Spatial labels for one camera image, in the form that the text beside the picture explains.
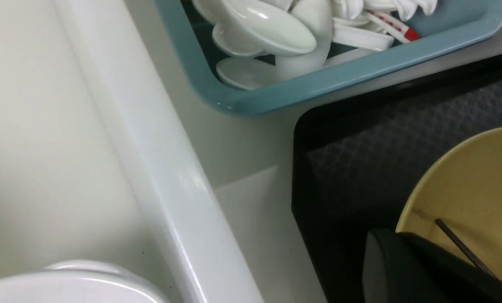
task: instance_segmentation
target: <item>bowl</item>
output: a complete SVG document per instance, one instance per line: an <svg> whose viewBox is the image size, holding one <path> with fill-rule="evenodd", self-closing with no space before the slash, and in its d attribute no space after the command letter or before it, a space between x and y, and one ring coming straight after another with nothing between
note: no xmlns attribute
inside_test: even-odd
<svg viewBox="0 0 502 303"><path fill-rule="evenodd" d="M502 280L502 128L469 138L436 161L397 224L397 232L417 234L469 263L437 218Z"/></svg>

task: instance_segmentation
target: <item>spoon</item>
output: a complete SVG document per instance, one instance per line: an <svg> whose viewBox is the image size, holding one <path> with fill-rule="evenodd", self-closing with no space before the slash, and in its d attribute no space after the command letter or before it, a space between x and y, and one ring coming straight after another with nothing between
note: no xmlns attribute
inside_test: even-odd
<svg viewBox="0 0 502 303"><path fill-rule="evenodd" d="M334 15L345 20L354 20L363 11L363 0L334 0Z"/></svg>
<svg viewBox="0 0 502 303"><path fill-rule="evenodd" d="M220 50L232 57L254 58L262 53L262 48L235 24L226 27L223 23L217 23L212 38Z"/></svg>
<svg viewBox="0 0 502 303"><path fill-rule="evenodd" d="M390 0L364 0L363 8L376 11L395 11L397 7Z"/></svg>
<svg viewBox="0 0 502 303"><path fill-rule="evenodd" d="M401 19L401 21L410 20L418 10L418 4L412 2L411 0L390 0L390 1L397 8L397 13L399 14L399 19Z"/></svg>
<svg viewBox="0 0 502 303"><path fill-rule="evenodd" d="M272 6L280 8L283 11L288 11L293 0L262 0L262 2L266 2Z"/></svg>
<svg viewBox="0 0 502 303"><path fill-rule="evenodd" d="M300 0L292 9L317 40L317 48L296 57L276 56L275 65L280 80L288 80L319 70L328 57L333 31L330 0Z"/></svg>
<svg viewBox="0 0 502 303"><path fill-rule="evenodd" d="M219 0L192 0L193 7L210 24L219 23L222 19L223 7Z"/></svg>
<svg viewBox="0 0 502 303"><path fill-rule="evenodd" d="M253 42L274 55L297 56L313 51L311 31L289 13L259 0L222 0L231 19Z"/></svg>
<svg viewBox="0 0 502 303"><path fill-rule="evenodd" d="M275 65L257 59L226 58L216 65L219 78L240 90L256 90L279 82Z"/></svg>
<svg viewBox="0 0 502 303"><path fill-rule="evenodd" d="M364 48L350 50L326 59L322 68L346 63L374 53ZM256 90L281 81L275 65L257 59L225 58L217 63L216 71L223 83L240 90Z"/></svg>
<svg viewBox="0 0 502 303"><path fill-rule="evenodd" d="M245 31L230 21L219 0L192 0L192 3L205 20L215 25L212 40L226 54L256 57L262 52Z"/></svg>
<svg viewBox="0 0 502 303"><path fill-rule="evenodd" d="M365 25L369 23L371 20L369 18L365 17L365 15L359 15L353 20L346 20L342 18L338 18L336 15L333 16L334 19L334 24L341 24L341 25L347 25L347 27L360 27L362 25Z"/></svg>
<svg viewBox="0 0 502 303"><path fill-rule="evenodd" d="M438 0L411 0L421 7L425 16L430 16L434 13L436 6L438 5Z"/></svg>

